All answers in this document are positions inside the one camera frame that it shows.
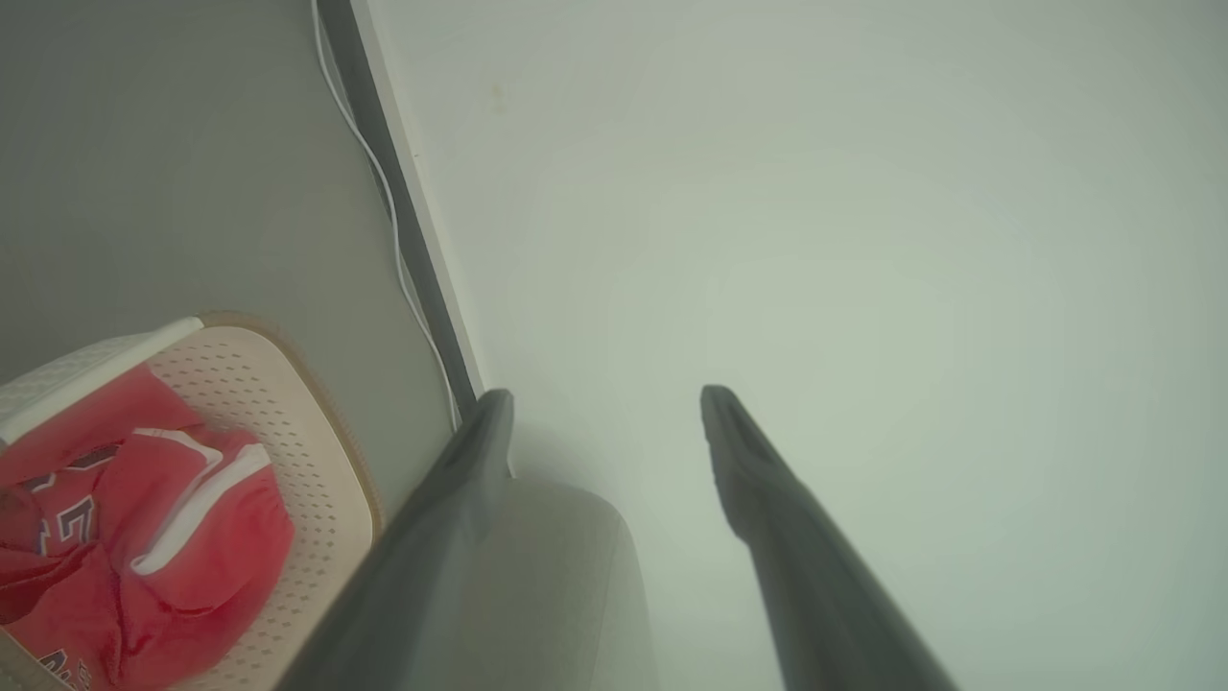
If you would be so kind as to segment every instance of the red fabric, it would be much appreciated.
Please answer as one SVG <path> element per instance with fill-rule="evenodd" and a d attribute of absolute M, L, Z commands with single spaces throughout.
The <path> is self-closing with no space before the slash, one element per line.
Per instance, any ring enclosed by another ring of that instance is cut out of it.
<path fill-rule="evenodd" d="M 271 466 L 243 466 L 259 470 L 182 533 L 163 567 L 136 573 L 183 502 L 255 439 L 205 430 L 144 367 L 88 401 L 0 457 L 11 481 L 0 490 L 0 623 L 77 690 L 165 689 L 215 665 L 252 623 L 293 525 Z M 210 468 L 192 446 L 136 428 L 182 430 L 222 460 Z"/>

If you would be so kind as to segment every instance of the black trim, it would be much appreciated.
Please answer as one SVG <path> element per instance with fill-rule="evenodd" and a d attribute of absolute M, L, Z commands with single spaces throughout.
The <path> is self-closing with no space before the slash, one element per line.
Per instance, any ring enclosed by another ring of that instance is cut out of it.
<path fill-rule="evenodd" d="M 379 160 L 384 176 L 388 177 L 388 187 L 392 188 L 392 200 L 397 205 L 397 218 L 400 223 L 400 254 L 409 268 L 409 277 L 414 281 L 414 291 L 418 293 L 422 315 L 426 317 L 426 325 L 435 335 L 435 347 L 440 350 L 443 369 L 448 373 L 460 419 L 467 420 L 478 400 L 473 387 L 469 385 L 469 373 L 460 355 L 460 344 L 457 341 L 452 317 L 448 315 L 438 276 L 435 275 L 435 266 L 426 249 L 422 226 L 418 222 L 414 201 L 409 198 L 409 187 L 405 185 L 397 147 L 393 145 L 383 106 L 379 103 L 379 92 L 371 76 L 371 65 L 367 63 L 367 54 L 359 34 L 354 7 L 349 0 L 319 0 L 319 15 L 324 33 L 333 48 L 333 60 L 341 77 L 345 97 L 350 102 L 354 122 Z"/>

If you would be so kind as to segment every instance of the laundry basket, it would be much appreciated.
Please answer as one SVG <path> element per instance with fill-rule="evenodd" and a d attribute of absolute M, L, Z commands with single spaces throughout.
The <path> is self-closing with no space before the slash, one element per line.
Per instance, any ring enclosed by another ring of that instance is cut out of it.
<path fill-rule="evenodd" d="M 0 453 L 142 362 L 209 426 L 259 438 L 295 524 L 290 556 L 259 617 L 212 670 L 177 689 L 273 689 L 381 530 L 366 465 L 293 349 L 235 312 L 95 342 L 0 387 Z M 10 686 L 65 687 L 5 633 L 0 689 Z"/>

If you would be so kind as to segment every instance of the white stripe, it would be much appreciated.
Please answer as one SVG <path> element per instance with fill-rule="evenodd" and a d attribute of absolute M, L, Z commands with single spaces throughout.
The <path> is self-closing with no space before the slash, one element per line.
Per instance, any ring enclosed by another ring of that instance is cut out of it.
<path fill-rule="evenodd" d="M 187 432 L 181 432 L 178 430 L 152 430 L 149 427 L 139 427 L 135 431 L 133 431 L 133 433 L 140 434 L 141 437 L 157 437 L 161 439 L 169 439 L 171 442 L 178 442 L 179 444 L 183 444 L 184 447 L 204 457 L 205 464 L 209 465 L 210 469 L 222 463 L 221 452 L 219 452 L 217 449 L 210 449 L 209 447 L 205 447 L 204 444 L 189 437 Z"/>
<path fill-rule="evenodd" d="M 243 447 L 235 463 L 206 480 L 183 503 L 179 511 L 171 517 L 171 522 L 166 525 L 162 534 L 155 539 L 149 552 L 131 561 L 133 572 L 138 576 L 149 576 L 171 563 L 171 560 L 188 544 L 188 540 L 205 520 L 205 517 L 209 515 L 214 504 L 222 498 L 222 495 L 268 465 L 269 454 L 264 450 L 264 447 L 259 444 Z"/>

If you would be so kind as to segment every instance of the power cord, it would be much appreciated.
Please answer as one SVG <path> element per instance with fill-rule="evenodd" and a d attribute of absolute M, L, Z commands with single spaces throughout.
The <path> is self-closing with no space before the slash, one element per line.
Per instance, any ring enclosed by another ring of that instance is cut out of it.
<path fill-rule="evenodd" d="M 388 176 L 384 174 L 383 167 L 379 166 L 379 161 L 376 160 L 375 151 L 371 150 L 371 145 L 367 140 L 362 137 L 359 131 L 359 125 L 354 124 L 354 118 L 350 115 L 350 110 L 345 107 L 345 102 L 341 99 L 340 93 L 336 91 L 336 86 L 333 83 L 333 77 L 328 74 L 328 60 L 324 58 L 324 38 L 323 27 L 319 21 L 319 0 L 311 1 L 311 17 L 312 25 L 316 27 L 316 56 L 319 59 L 319 70 L 324 74 L 324 83 L 328 83 L 329 92 L 333 93 L 333 102 L 336 103 L 336 109 L 341 110 L 341 117 L 345 118 L 345 124 L 349 125 L 350 133 L 354 137 L 359 140 L 362 145 L 362 150 L 366 152 L 367 158 L 371 164 L 376 168 L 376 173 L 379 176 L 379 184 L 383 185 L 384 199 L 388 200 L 388 215 L 392 217 L 392 250 L 393 259 L 397 264 L 397 280 L 400 282 L 400 292 L 405 296 L 405 301 L 409 302 L 409 311 L 414 314 L 414 320 L 418 322 L 418 328 L 422 329 L 422 335 L 426 336 L 426 341 L 431 345 L 431 353 L 435 355 L 435 363 L 440 367 L 440 374 L 443 377 L 443 389 L 448 394 L 448 416 L 452 420 L 452 431 L 456 432 L 459 427 L 457 422 L 457 400 L 452 394 L 452 383 L 448 382 L 448 371 L 443 367 L 443 357 L 440 356 L 440 350 L 435 344 L 435 338 L 431 336 L 431 329 L 426 326 L 426 319 L 422 318 L 421 311 L 418 308 L 418 303 L 414 302 L 414 297 L 409 291 L 409 285 L 405 282 L 405 266 L 400 260 L 400 226 L 397 223 L 397 203 L 392 199 L 392 188 L 388 185 Z"/>

